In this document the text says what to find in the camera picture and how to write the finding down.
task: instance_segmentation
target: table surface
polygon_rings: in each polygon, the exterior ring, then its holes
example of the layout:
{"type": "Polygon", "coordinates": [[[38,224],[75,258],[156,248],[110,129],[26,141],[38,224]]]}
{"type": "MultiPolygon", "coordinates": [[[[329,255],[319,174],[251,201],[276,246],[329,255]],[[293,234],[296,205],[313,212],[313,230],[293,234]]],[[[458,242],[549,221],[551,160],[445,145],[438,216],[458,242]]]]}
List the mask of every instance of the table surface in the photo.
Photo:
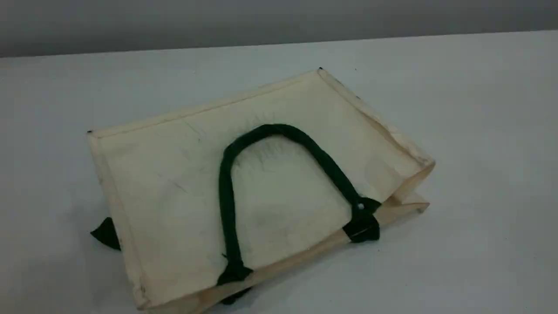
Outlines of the table surface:
{"type": "Polygon", "coordinates": [[[0,304],[136,313],[85,132],[324,67],[437,160],[416,219],[215,313],[554,313],[558,31],[0,59],[0,304]]]}

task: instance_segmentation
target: green rope handle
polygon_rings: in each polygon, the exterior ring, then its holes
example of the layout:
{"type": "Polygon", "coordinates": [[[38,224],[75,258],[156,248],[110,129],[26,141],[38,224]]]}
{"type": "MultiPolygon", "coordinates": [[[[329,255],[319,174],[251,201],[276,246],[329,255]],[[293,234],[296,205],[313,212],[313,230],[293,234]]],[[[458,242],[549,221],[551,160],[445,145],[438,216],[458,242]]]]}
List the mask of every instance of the green rope handle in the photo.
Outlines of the green rope handle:
{"type": "MultiPolygon", "coordinates": [[[[219,205],[225,238],[225,249],[227,252],[225,257],[228,264],[225,271],[223,271],[217,280],[218,286],[229,282],[242,281],[253,272],[252,269],[244,266],[240,253],[240,246],[238,244],[233,180],[231,177],[234,159],[245,148],[257,141],[274,135],[282,135],[304,146],[322,167],[325,174],[341,192],[343,197],[349,202],[351,205],[352,218],[343,227],[343,230],[352,242],[379,239],[379,224],[372,215],[381,205],[379,202],[371,198],[360,196],[333,159],[301,130],[285,124],[262,125],[237,138],[223,152],[223,160],[219,169],[219,205]]],[[[248,289],[236,293],[222,300],[222,303],[232,304],[247,291],[248,289]]]]}

